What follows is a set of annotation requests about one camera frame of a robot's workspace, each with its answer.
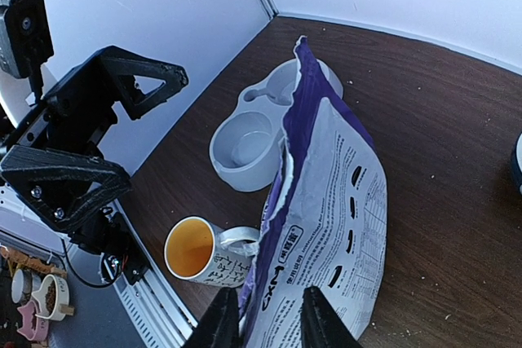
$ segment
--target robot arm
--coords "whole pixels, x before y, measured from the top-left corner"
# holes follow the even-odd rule
[[[239,305],[235,289],[220,289],[183,348],[239,348]],[[362,348],[318,287],[303,292],[302,348]]]
[[[188,77],[180,66],[110,46],[42,97],[41,67],[53,54],[43,0],[0,0],[0,72],[28,78],[36,102],[16,128],[2,128],[0,176],[52,230],[105,253],[121,232],[103,208],[131,189],[129,174],[97,148],[117,123],[112,107],[121,102],[130,119],[140,119],[181,91]],[[163,83],[144,94],[135,76]],[[122,243],[111,251],[125,253],[128,240]]]

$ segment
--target white mug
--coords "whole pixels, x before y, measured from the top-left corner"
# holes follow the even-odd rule
[[[170,230],[165,242],[165,264],[181,280],[239,287],[259,249],[259,230],[234,227],[224,230],[204,218],[191,216]]]

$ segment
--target purple bag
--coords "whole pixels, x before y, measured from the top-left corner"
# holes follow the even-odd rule
[[[386,180],[373,140],[335,94],[305,37],[294,53],[300,79],[283,119],[285,151],[240,295],[248,347],[300,346],[299,308],[310,285],[332,304],[354,301],[356,314],[334,308],[358,338],[383,275]],[[372,283],[361,285],[358,271]]]

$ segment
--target camera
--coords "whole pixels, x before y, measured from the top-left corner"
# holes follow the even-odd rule
[[[40,68],[54,55],[43,0],[0,0],[0,68],[16,79],[31,78],[37,98]]]

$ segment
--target wooden table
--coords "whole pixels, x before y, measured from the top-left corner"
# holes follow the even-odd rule
[[[122,203],[196,317],[216,289],[170,276],[163,243],[181,218],[259,226],[267,190],[233,191],[210,138],[237,95],[293,58],[300,34],[345,85],[388,181],[387,261],[366,347],[522,346],[522,196],[508,163],[522,77],[424,42],[276,18],[228,65],[133,178]]]

